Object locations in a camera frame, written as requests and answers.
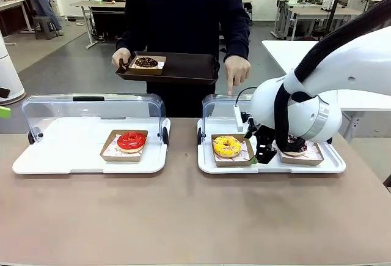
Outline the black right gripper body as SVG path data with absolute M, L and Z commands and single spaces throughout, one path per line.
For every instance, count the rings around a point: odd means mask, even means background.
M 255 132 L 257 144 L 259 145 L 271 145 L 275 140 L 275 131 L 265 125 L 260 125 L 258 130 Z

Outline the person left hand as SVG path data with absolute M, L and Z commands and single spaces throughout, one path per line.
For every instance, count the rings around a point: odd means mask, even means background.
M 224 61 L 224 68 L 227 78 L 227 93 L 231 95 L 233 88 L 239 86 L 248 78 L 251 65 L 245 58 L 240 56 L 229 56 Z

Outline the person right hand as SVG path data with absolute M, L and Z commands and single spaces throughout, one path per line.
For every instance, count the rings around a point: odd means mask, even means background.
M 135 56 L 134 51 L 130 51 L 129 49 L 122 47 L 119 48 L 112 55 L 112 64 L 115 68 L 121 68 L 126 70 Z

